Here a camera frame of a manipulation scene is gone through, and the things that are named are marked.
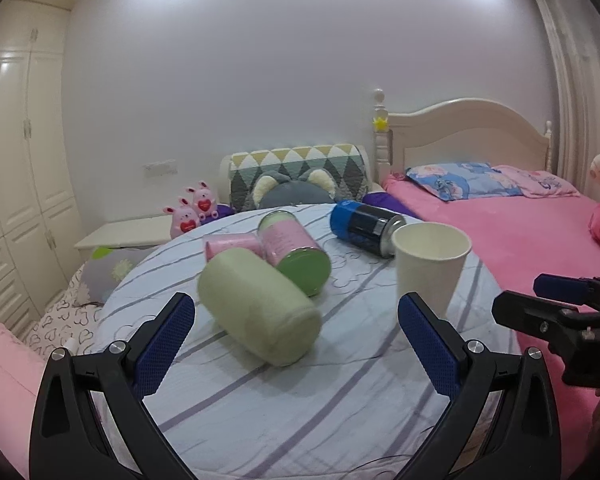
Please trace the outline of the cream curtain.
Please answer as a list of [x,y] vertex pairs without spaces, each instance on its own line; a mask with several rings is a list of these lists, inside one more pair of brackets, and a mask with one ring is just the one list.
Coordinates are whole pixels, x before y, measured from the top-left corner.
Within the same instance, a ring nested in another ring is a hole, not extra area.
[[558,94],[552,166],[600,202],[590,174],[600,154],[600,14],[590,0],[535,0],[550,45]]

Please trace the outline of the blue cartoon pillow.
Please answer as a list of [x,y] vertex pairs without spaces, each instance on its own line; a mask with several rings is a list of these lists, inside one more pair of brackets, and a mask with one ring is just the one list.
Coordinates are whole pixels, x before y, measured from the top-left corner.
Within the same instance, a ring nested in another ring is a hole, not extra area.
[[524,195],[511,178],[485,162],[445,162],[411,167],[405,170],[405,179],[445,203]]

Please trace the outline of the pink quilt left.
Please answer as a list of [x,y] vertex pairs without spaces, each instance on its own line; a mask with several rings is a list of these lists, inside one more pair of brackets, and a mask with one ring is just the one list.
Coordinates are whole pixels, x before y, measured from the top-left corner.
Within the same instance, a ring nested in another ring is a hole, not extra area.
[[0,449],[26,471],[36,396],[44,362],[0,323]]

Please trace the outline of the cream wooden headboard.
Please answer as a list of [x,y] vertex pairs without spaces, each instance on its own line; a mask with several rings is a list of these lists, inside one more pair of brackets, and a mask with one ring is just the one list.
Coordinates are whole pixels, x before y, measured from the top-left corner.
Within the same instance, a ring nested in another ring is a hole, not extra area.
[[484,99],[454,99],[413,113],[395,113],[385,106],[385,92],[376,89],[373,98],[374,118],[388,118],[386,132],[373,127],[379,184],[390,174],[437,162],[552,169],[551,122],[539,132],[508,106]]

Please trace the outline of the grey flower pillow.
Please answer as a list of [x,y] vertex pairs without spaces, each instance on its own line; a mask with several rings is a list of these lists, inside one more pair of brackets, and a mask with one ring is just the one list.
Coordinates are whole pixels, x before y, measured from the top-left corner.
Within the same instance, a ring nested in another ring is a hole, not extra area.
[[152,247],[97,247],[84,264],[76,293],[78,304],[102,306],[124,278],[153,250]]

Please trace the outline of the cream wardrobe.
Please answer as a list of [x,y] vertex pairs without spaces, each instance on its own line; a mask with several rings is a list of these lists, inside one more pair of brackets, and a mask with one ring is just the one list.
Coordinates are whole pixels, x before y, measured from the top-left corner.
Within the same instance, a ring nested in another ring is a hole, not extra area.
[[0,4],[0,323],[23,337],[81,265],[61,79],[66,9]]

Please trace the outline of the white paper cup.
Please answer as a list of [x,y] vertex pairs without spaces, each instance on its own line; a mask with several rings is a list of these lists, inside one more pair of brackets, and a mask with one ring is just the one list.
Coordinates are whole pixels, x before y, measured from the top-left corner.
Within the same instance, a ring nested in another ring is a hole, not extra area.
[[391,237],[396,264],[396,292],[417,292],[439,318],[446,317],[472,244],[455,226],[416,222]]

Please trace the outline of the small pink cup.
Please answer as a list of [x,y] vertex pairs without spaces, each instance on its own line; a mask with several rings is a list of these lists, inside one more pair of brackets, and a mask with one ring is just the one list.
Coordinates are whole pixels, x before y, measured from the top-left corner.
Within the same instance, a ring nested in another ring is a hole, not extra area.
[[264,259],[264,250],[260,238],[252,233],[215,234],[206,235],[202,238],[202,249],[204,258],[211,261],[221,252],[233,248],[244,248]]

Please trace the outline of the pink bed blanket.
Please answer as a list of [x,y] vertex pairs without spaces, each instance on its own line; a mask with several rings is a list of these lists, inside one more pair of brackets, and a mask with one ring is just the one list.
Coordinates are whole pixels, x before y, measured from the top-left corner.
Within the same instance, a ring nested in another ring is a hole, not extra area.
[[[533,294],[541,273],[570,278],[600,277],[600,203],[580,196],[529,198],[488,197],[445,203],[407,180],[390,174],[384,190],[422,220],[446,223],[464,231],[474,252],[503,290]],[[592,448],[588,437],[600,398],[591,388],[569,387],[562,381],[559,356],[545,358],[556,396],[562,433],[562,478],[585,463]],[[585,476],[577,473],[578,479]]]

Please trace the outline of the white bedside table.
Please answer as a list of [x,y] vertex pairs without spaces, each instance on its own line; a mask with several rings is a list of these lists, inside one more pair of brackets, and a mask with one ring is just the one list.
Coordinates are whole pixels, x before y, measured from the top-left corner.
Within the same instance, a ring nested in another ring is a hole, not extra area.
[[170,227],[170,216],[110,222],[82,238],[74,244],[74,248],[79,252],[86,252],[97,247],[133,248],[162,245],[171,239]]

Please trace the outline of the rear pink bunny plush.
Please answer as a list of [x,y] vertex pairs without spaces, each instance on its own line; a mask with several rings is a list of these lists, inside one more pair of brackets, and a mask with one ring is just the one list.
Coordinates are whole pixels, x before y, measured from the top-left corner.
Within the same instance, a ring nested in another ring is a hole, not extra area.
[[188,186],[186,192],[192,196],[192,206],[200,221],[219,218],[216,197],[206,182],[200,181],[196,186]]

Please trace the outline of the front pink bunny plush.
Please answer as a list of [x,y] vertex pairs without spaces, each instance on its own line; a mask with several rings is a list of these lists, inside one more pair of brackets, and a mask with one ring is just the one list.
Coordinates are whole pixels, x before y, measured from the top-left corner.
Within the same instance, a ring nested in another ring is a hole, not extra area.
[[178,206],[167,206],[162,211],[171,217],[170,237],[172,240],[201,226],[198,211],[184,197],[178,199]]

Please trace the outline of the light green cup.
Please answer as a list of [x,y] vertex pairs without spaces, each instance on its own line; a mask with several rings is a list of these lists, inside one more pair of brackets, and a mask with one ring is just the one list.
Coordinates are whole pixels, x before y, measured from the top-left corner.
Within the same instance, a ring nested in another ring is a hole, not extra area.
[[207,262],[197,290],[219,326],[273,366],[299,361],[321,333],[322,315],[313,301],[248,249],[232,248]]

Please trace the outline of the triangle pattern quilted cushion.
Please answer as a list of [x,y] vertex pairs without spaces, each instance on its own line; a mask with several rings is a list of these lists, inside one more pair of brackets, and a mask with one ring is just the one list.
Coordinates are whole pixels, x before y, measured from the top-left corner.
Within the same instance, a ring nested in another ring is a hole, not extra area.
[[252,189],[262,174],[275,171],[297,180],[313,169],[324,169],[332,176],[338,197],[357,200],[377,188],[362,146],[321,144],[225,156],[220,165],[219,198],[238,212],[250,210],[253,208]]

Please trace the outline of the white wall socket panel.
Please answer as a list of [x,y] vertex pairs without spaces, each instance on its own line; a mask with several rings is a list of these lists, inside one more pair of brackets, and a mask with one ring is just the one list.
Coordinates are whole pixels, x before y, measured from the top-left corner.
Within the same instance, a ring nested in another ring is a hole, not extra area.
[[147,179],[168,176],[178,173],[178,163],[175,159],[164,160],[163,162],[150,162],[143,166],[143,174]]

